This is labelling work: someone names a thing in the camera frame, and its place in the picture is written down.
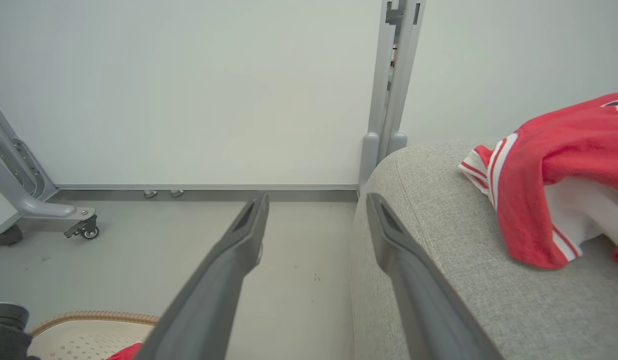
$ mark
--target floor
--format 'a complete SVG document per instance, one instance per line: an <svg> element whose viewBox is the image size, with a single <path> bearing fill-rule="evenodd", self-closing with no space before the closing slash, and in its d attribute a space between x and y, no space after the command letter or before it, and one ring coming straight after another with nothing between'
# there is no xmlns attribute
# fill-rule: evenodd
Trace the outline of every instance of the floor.
<svg viewBox="0 0 618 360"><path fill-rule="evenodd" d="M25 240L0 248L0 301L24 305L27 328L64 312L161 315L243 206L239 191L63 191L94 207L99 237L66 239L62 221L21 219ZM353 357L348 243L351 191L270 194L260 264L245 278L226 358Z"/></svg>

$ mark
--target caster wheel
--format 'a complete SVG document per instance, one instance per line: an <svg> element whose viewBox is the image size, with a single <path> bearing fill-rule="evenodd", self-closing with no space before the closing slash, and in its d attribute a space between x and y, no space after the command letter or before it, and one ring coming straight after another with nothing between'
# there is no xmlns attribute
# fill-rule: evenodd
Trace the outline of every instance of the caster wheel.
<svg viewBox="0 0 618 360"><path fill-rule="evenodd" d="M98 227L96 227L92 232L84 232L80 235L82 235L82 237L84 237L87 240L90 239L94 239L98 234L100 233L100 229Z"/></svg>

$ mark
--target beige basket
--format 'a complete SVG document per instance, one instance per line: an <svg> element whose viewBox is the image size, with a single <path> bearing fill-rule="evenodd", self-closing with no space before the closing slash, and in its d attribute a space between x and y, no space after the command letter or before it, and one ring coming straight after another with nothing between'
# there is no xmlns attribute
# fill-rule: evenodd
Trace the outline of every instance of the beige basket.
<svg viewBox="0 0 618 360"><path fill-rule="evenodd" d="M143 342L158 319L129 312L67 312L30 333L28 354L42 360L106 360Z"/></svg>

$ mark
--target gray fabric cushion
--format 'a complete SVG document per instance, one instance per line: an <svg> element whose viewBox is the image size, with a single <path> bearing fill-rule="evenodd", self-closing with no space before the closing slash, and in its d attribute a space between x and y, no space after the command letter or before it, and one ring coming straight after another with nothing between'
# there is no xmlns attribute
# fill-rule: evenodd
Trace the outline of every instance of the gray fabric cushion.
<svg viewBox="0 0 618 360"><path fill-rule="evenodd" d="M361 195L350 248L357 360L409 358L390 279L373 257L364 196L386 198L507 359L618 359L618 264L605 237L544 270L512 260L495 213L457 169L478 144L408 147L379 164Z"/></svg>

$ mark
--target red cloth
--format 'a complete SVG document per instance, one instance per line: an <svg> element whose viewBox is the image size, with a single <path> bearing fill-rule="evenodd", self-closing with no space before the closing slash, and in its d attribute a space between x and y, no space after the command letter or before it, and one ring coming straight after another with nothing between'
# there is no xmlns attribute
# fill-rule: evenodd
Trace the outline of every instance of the red cloth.
<svg viewBox="0 0 618 360"><path fill-rule="evenodd" d="M527 121L494 150L472 150L459 167L489 197L513 258L564 267L581 249L553 225L544 186L576 177L618 191L618 93Z"/></svg>
<svg viewBox="0 0 618 360"><path fill-rule="evenodd" d="M117 353L111 355L107 360L131 360L135 353L140 350L140 346L142 346L141 342L137 342L130 347L126 347Z"/></svg>

